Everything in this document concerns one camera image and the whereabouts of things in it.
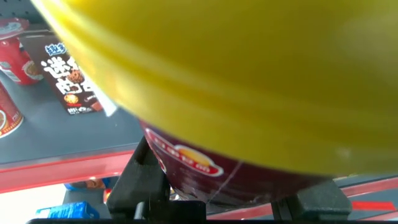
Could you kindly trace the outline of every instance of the store shelf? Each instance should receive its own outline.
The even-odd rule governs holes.
[[[389,194],[383,192],[396,192],[398,189],[398,177],[396,175],[385,175],[385,176],[370,176],[370,175],[360,175],[356,177],[349,177],[354,180],[362,179],[363,182],[360,184],[347,184],[345,183],[337,183],[339,187],[341,187],[343,193],[354,200],[364,200],[364,201],[374,201],[373,194],[384,195],[386,197],[379,197],[376,201],[392,201],[391,196]],[[371,217],[373,215],[377,216],[377,218],[373,220],[386,220],[390,218],[398,217],[398,212],[392,212],[390,215],[386,215],[385,217],[382,214],[388,213],[383,211],[375,211],[375,212],[359,212],[355,211],[350,216],[350,219],[361,218],[365,219],[366,217]],[[219,213],[215,215],[208,216],[209,220],[240,220],[240,219],[260,219],[260,220],[271,220],[272,209],[271,204],[267,203],[265,205],[260,205],[258,207],[253,208],[242,208],[233,210],[230,212]]]
[[[24,115],[21,126],[0,138],[0,169],[134,149],[143,133],[138,120],[119,109],[69,115],[47,82],[31,86],[0,81]]]
[[[121,172],[143,133],[138,120],[119,109],[71,116],[45,80],[20,86],[0,82],[24,115],[21,126],[0,138],[0,193]]]

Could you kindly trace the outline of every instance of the product packaging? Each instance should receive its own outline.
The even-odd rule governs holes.
[[[0,20],[0,70],[12,81],[30,85],[43,79],[18,36],[29,26],[25,19]]]
[[[41,208],[36,218],[99,218],[99,213],[88,202],[68,203],[61,206]]]
[[[0,138],[15,131],[22,124],[23,119],[7,90],[0,83]]]
[[[68,114],[103,109],[91,80],[84,76],[75,59],[51,30],[36,27],[23,33],[19,39]]]
[[[93,179],[70,184],[64,184],[68,190],[105,189],[109,186],[110,178]]]

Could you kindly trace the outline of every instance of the dark red cup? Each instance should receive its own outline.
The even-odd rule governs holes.
[[[0,20],[0,70],[21,85],[35,84],[43,79],[18,40],[18,35],[28,26],[29,22],[25,19]]]
[[[177,139],[143,121],[141,126],[160,168],[183,200],[225,209],[253,207],[331,179],[255,166]]]

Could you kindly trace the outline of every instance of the red can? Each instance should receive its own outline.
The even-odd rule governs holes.
[[[7,90],[0,83],[0,138],[15,131],[22,124],[23,119]]]
[[[14,82],[30,85],[43,79],[35,64],[18,40],[29,26],[25,19],[0,20],[0,70]]]

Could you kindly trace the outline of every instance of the gray shelf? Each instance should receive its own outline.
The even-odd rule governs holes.
[[[135,149],[143,133],[138,120],[123,109],[69,115],[45,80],[28,86],[0,72],[24,115],[21,126],[0,138],[0,169]]]

